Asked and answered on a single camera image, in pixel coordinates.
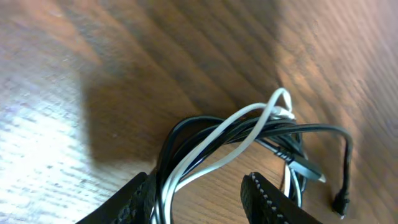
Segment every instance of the wood grain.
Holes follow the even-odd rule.
[[[293,95],[300,123],[354,137],[351,206],[330,210],[342,142],[305,136],[327,184],[304,209],[323,223],[398,223],[397,1],[0,1],[0,223],[73,223],[150,172],[180,119],[226,117]],[[221,148],[204,165],[234,146]],[[176,223],[247,223],[241,178],[279,185],[253,144],[183,188]]]

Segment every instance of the cable bundle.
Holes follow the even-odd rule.
[[[286,108],[276,106],[283,96]],[[242,117],[252,110],[262,110],[259,117]],[[325,181],[320,170],[307,160],[303,151],[302,133],[329,131],[342,135],[346,140],[343,187],[333,202],[333,209],[344,215],[349,200],[349,162],[352,139],[349,133],[337,126],[327,124],[296,124],[292,113],[289,92],[279,88],[267,104],[255,103],[244,107],[227,119],[212,116],[196,116],[179,122],[164,142],[156,173],[156,198],[152,223],[172,223],[172,200],[174,193],[189,182],[222,167],[242,153],[253,141],[271,150],[286,162],[285,195],[299,207],[307,179]],[[176,137],[193,124],[211,124],[190,136],[178,147]],[[208,156],[224,144],[240,142],[239,146],[214,164],[188,175]]]

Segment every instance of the tangled cables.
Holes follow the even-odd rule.
[[[281,95],[286,108],[275,105]],[[262,110],[259,117],[242,118],[248,112],[258,109]],[[175,146],[177,136],[193,124],[208,124],[208,126]],[[297,124],[292,113],[289,92],[284,88],[279,88],[272,94],[267,104],[255,103],[246,106],[227,119],[194,116],[179,122],[171,130],[164,142],[157,166],[156,197],[151,222],[172,223],[171,211],[174,193],[189,182],[229,163],[253,141],[271,150],[285,161],[284,193],[297,206],[301,207],[307,179],[325,181],[325,176],[308,161],[303,151],[302,133],[320,131],[338,133],[346,140],[343,187],[332,205],[333,209],[343,217],[349,202],[349,164],[353,148],[352,138],[341,127],[327,124]],[[240,144],[227,156],[188,175],[219,147],[234,142],[240,142]]]

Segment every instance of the wooden table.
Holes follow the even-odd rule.
[[[0,1],[0,223],[73,223],[138,172],[171,127],[227,117],[290,90],[299,123],[354,137],[351,206],[342,141],[305,136],[327,183],[304,209],[323,223],[397,223],[397,1]],[[221,148],[206,164],[235,146]],[[283,163],[253,144],[184,187],[176,223],[247,223],[244,174],[279,185]]]

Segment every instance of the black cable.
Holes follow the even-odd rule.
[[[219,147],[224,144],[231,144],[235,142],[240,142],[248,136],[248,134],[253,129],[254,125],[258,121],[258,117],[246,118],[242,120],[235,121],[231,126],[225,129],[209,146],[207,146],[195,160],[187,167],[182,177],[185,177],[189,172],[201,164],[208,156],[215,152]],[[212,116],[196,116],[192,118],[187,118],[179,122],[169,133],[166,141],[164,142],[162,151],[160,153],[160,159],[157,167],[157,195],[156,195],[156,206],[159,210],[163,209],[162,206],[162,187],[167,180],[168,176],[177,166],[177,164],[199,143],[202,142],[214,129],[222,123],[224,119],[216,118]],[[193,133],[189,138],[187,138],[179,146],[174,146],[175,139],[179,133],[181,133],[187,126],[191,126],[194,123],[213,123],[211,126],[202,128],[201,130]],[[331,126],[327,124],[296,124],[295,121],[291,119],[277,119],[269,120],[261,132],[256,138],[256,141],[260,144],[266,143],[269,150],[271,150],[275,155],[285,159],[290,162],[294,157],[299,156],[300,161],[306,163],[304,159],[305,154],[303,151],[303,140],[302,133],[308,132],[319,132],[328,131],[334,132],[342,135],[346,140],[345,147],[345,157],[344,157],[344,168],[343,168],[343,186],[336,196],[333,202],[333,208],[340,214],[345,213],[346,205],[348,204],[348,187],[349,187],[349,164],[351,160],[351,151],[353,148],[353,140],[349,133],[340,127]],[[272,142],[276,143],[278,146],[266,141],[265,138],[270,139]],[[300,175],[294,171],[298,178],[298,184],[300,187],[300,194],[305,190],[307,183],[307,178]],[[297,202],[296,196],[296,186],[294,184],[290,185],[292,188],[290,190],[289,198],[294,202]],[[163,223],[164,217],[162,212],[160,212],[160,217],[156,217],[159,221],[158,223]]]

